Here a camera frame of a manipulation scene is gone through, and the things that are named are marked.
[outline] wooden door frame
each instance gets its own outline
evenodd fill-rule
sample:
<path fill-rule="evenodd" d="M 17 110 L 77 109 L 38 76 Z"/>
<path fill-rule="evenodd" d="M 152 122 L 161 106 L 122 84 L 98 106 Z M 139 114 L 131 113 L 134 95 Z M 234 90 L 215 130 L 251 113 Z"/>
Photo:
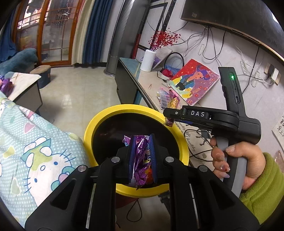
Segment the wooden door frame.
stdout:
<path fill-rule="evenodd" d="M 73 18 L 73 23 L 72 23 L 72 27 L 71 27 L 71 33 L 70 33 L 70 41 L 69 41 L 69 55 L 68 55 L 68 60 L 63 60 L 63 61 L 53 61 L 53 62 L 46 62 L 46 63 L 42 63 L 41 60 L 41 42 L 42 42 L 42 37 L 43 37 L 43 26 L 44 26 L 44 19 L 45 19 L 45 15 L 47 12 L 47 8 L 49 5 L 49 2 L 51 0 L 44 0 L 43 3 L 43 7 L 40 13 L 40 18 L 39 18 L 39 24 L 38 24 L 38 29 L 37 29 L 37 57 L 38 57 L 38 63 L 40 65 L 51 65 L 51 66 L 58 66 L 58 65 L 71 65 L 72 62 L 72 49 L 73 49 L 73 42 L 74 42 L 74 37 L 75 37 L 75 32 L 76 32 L 76 26 L 77 26 L 77 22 L 78 22 L 78 18 L 79 18 L 79 14 L 81 11 L 81 7 L 82 4 L 84 2 L 84 0 L 79 0 L 78 4 L 76 6 L 76 12 Z M 20 19 L 20 15 L 21 15 L 21 11 L 23 9 L 25 1 L 22 0 L 22 2 L 20 3 L 20 6 L 18 8 L 18 11 L 16 13 L 16 17 L 15 17 L 15 21 L 14 21 L 14 30 L 13 30 L 13 34 L 12 34 L 12 39 L 13 42 L 16 43 L 16 34 L 17 34 L 17 27 L 18 27 L 18 22 Z"/>
<path fill-rule="evenodd" d="M 71 65 L 74 36 L 75 36 L 76 26 L 77 26 L 77 22 L 78 22 L 78 18 L 79 18 L 79 13 L 80 13 L 80 10 L 81 10 L 81 7 L 82 7 L 82 3 L 83 3 L 83 0 L 78 1 L 77 7 L 76 7 L 76 12 L 75 12 L 75 15 L 74 15 L 74 18 L 73 18 L 73 23 L 72 23 L 71 33 L 70 33 L 70 41 L 69 41 L 68 60 L 53 61 L 53 62 L 46 62 L 46 63 L 41 62 L 41 52 L 42 52 L 41 51 L 41 41 L 42 41 L 44 18 L 45 18 L 45 15 L 46 15 L 48 4 L 47 4 L 46 8 L 43 9 L 44 14 L 41 15 L 42 22 L 39 21 L 39 23 L 42 23 L 42 25 L 39 24 L 39 28 L 41 28 L 41 31 L 40 31 L 40 36 L 38 37 L 38 41 L 37 41 L 37 56 L 38 56 L 40 65 L 51 65 L 51 66 Z"/>
<path fill-rule="evenodd" d="M 20 6 L 19 6 L 17 14 L 15 16 L 14 29 L 13 29 L 13 33 L 12 33 L 12 41 L 14 43 L 16 43 L 16 35 L 17 35 L 18 23 L 19 23 L 20 15 L 21 15 L 22 9 L 24 7 L 25 1 L 22 0 L 19 4 L 20 4 Z"/>

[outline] screw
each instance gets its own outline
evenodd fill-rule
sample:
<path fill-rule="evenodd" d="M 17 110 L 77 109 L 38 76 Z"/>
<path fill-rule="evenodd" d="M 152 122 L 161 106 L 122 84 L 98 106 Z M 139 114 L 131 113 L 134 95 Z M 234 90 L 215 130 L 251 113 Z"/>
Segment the screw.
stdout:
<path fill-rule="evenodd" d="M 200 166 L 199 166 L 199 170 L 200 170 L 201 172 L 207 172 L 207 171 L 208 171 L 208 168 L 207 168 L 205 165 L 200 165 Z"/>
<path fill-rule="evenodd" d="M 117 163 L 120 161 L 120 158 L 118 156 L 114 156 L 112 159 L 111 159 L 112 162 L 114 163 Z"/>
<path fill-rule="evenodd" d="M 175 159 L 171 156 L 166 157 L 166 162 L 171 163 L 173 162 Z"/>
<path fill-rule="evenodd" d="M 80 166 L 78 167 L 78 171 L 79 171 L 79 172 L 84 172 L 84 171 L 86 171 L 86 169 L 87 169 L 87 167 L 86 167 L 85 165 L 80 165 Z"/>

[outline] girl painting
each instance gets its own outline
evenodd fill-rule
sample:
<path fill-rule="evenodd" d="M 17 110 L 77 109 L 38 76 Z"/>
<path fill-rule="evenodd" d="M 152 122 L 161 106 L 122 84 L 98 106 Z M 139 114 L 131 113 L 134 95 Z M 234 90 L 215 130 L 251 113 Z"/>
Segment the girl painting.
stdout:
<path fill-rule="evenodd" d="M 218 79 L 217 74 L 191 59 L 171 79 L 170 85 L 189 105 L 194 105 Z"/>

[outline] green sleeve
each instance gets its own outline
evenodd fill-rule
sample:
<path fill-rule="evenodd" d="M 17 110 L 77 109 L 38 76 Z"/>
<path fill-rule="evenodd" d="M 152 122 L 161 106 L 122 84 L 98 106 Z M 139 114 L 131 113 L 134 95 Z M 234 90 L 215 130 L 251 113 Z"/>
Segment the green sleeve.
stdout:
<path fill-rule="evenodd" d="M 262 224 L 284 195 L 284 175 L 270 154 L 263 153 L 266 165 L 257 181 L 240 195 L 240 200 Z"/>

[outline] blue curtain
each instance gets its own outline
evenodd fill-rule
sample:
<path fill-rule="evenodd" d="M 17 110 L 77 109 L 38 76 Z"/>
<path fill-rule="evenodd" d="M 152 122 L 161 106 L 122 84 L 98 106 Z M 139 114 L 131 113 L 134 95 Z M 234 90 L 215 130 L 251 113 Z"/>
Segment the blue curtain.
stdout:
<path fill-rule="evenodd" d="M 101 60 L 106 25 L 113 0 L 96 0 L 84 43 L 83 63 L 99 63 Z"/>
<path fill-rule="evenodd" d="M 16 51 L 16 45 L 12 41 L 11 27 L 16 9 L 14 9 L 8 18 L 1 40 L 0 40 L 0 63 L 13 57 Z"/>

